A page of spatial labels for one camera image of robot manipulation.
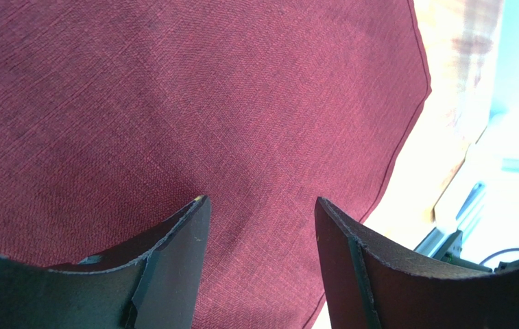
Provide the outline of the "dark red cloth napkin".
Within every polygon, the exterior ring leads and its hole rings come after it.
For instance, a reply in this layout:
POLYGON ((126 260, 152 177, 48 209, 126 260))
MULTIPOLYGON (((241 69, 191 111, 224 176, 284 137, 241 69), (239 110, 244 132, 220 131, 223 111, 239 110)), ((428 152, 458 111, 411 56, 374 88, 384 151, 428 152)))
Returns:
POLYGON ((0 254, 212 203, 195 328, 310 328, 314 207, 368 217, 430 92, 412 1, 0 1, 0 254))

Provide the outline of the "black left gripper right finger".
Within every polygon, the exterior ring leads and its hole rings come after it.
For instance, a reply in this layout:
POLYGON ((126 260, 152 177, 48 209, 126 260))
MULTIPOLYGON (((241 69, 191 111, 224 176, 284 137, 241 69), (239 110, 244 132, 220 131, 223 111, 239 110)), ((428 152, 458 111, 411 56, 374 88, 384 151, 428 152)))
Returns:
POLYGON ((323 197, 315 228, 333 328, 519 328, 519 268, 487 273, 429 258, 323 197))

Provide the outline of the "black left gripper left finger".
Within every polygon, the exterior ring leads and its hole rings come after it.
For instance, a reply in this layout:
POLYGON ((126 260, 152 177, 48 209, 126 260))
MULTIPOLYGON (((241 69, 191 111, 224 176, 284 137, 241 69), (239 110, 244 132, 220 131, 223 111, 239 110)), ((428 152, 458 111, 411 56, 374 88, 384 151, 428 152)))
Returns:
POLYGON ((210 227, 202 195, 80 263, 0 255, 0 328, 190 328, 210 227))

